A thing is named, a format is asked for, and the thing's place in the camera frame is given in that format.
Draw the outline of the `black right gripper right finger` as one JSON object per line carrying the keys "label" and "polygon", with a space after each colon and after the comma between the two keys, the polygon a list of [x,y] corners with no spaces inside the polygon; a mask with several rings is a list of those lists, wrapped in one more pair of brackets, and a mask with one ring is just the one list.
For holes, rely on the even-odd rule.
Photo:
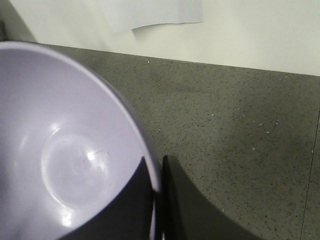
{"label": "black right gripper right finger", "polygon": [[162,160],[162,194],[166,240],[259,239],[207,200],[173,155]]}

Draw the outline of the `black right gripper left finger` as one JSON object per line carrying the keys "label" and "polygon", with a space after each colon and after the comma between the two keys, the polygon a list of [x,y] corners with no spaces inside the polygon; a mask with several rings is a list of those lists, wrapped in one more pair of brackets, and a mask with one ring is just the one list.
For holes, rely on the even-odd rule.
{"label": "black right gripper left finger", "polygon": [[62,240],[148,240],[154,191],[145,158],[121,192],[96,216]]}

